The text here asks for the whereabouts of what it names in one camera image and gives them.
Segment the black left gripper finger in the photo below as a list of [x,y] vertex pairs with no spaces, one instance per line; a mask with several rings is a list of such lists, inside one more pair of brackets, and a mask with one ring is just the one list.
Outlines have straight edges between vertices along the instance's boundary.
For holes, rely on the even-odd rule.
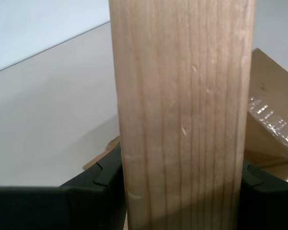
[[0,186],[0,230],[121,230],[121,147],[58,187]]
[[243,162],[239,230],[288,230],[288,182]]

